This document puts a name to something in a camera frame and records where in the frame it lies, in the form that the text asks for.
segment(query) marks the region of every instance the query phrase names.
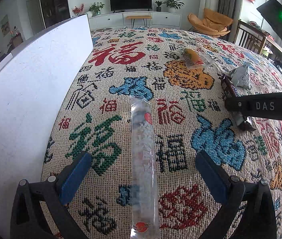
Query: plant pot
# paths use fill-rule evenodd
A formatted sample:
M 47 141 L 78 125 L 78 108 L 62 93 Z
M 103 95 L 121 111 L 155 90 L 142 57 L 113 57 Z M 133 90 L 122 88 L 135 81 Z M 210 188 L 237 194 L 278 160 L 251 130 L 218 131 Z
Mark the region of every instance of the plant pot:
M 176 8 L 175 7 L 168 7 L 168 12 L 170 13 L 176 13 Z
M 88 11 L 87 15 L 88 15 L 88 18 L 91 18 L 93 16 L 93 12 L 92 11 Z

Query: white cabinet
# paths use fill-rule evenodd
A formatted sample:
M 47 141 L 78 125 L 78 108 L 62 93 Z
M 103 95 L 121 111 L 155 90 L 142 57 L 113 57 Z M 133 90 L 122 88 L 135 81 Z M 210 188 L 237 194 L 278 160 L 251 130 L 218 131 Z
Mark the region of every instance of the white cabinet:
M 109 28 L 112 26 L 124 25 L 123 23 L 123 15 L 119 14 L 108 14 L 104 16 L 96 17 L 97 28 Z
M 150 15 L 152 19 L 146 20 L 147 27 L 180 29 L 181 14 L 166 12 L 124 12 L 94 16 L 89 18 L 91 30 L 99 28 L 131 28 L 131 19 L 127 16 Z M 143 19 L 135 19 L 134 28 L 144 27 Z
M 180 26 L 181 15 L 173 13 L 154 13 L 154 25 Z

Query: woven fabric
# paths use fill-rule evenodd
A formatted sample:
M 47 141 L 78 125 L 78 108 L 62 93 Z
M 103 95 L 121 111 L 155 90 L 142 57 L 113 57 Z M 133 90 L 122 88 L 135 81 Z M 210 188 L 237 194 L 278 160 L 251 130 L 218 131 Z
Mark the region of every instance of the woven fabric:
M 183 30 L 112 29 L 92 39 L 94 50 L 57 115 L 42 172 L 44 181 L 81 150 L 93 155 L 91 169 L 67 206 L 88 238 L 130 236 L 130 95 L 151 104 L 161 238 L 198 238 L 220 208 L 195 168 L 196 152 L 202 149 L 229 175 L 248 182 L 268 180 L 282 236 L 282 121 L 252 118 L 256 131 L 238 130 L 224 108 L 219 80 L 249 62 L 252 89 L 238 87 L 241 95 L 282 92 L 277 69 L 242 47 Z M 184 48 L 208 54 L 213 65 L 188 70 L 180 53 Z M 244 204 L 228 236 L 243 210 Z

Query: plastic wrapper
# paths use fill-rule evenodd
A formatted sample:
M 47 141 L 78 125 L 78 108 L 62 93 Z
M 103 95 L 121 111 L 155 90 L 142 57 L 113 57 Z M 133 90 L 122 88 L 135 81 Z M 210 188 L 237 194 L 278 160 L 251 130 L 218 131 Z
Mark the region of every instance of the plastic wrapper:
M 179 49 L 178 52 L 181 54 L 181 58 L 184 60 L 185 66 L 188 69 L 206 68 L 214 63 L 212 58 L 207 54 L 199 55 L 197 52 L 189 48 Z
M 221 86 L 224 91 L 224 94 L 227 98 L 230 97 L 237 97 L 239 93 L 237 92 L 234 84 L 230 80 L 230 77 L 226 76 L 225 74 L 220 77 L 221 79 Z M 243 131 L 255 131 L 255 128 L 252 126 L 252 122 L 250 117 L 243 116 L 240 112 L 231 112 L 233 120 L 237 127 Z
M 130 97 L 132 228 L 130 238 L 159 239 L 158 189 L 155 144 L 150 104 Z
M 251 78 L 249 76 L 250 63 L 245 63 L 242 66 L 230 71 L 232 83 L 234 86 L 240 86 L 243 88 L 251 88 Z

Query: dark cabinet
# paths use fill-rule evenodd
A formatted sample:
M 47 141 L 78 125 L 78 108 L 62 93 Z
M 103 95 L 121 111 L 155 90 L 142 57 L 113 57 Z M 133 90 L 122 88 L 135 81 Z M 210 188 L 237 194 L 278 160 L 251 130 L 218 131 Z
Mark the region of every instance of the dark cabinet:
M 70 18 L 68 0 L 40 0 L 46 28 Z

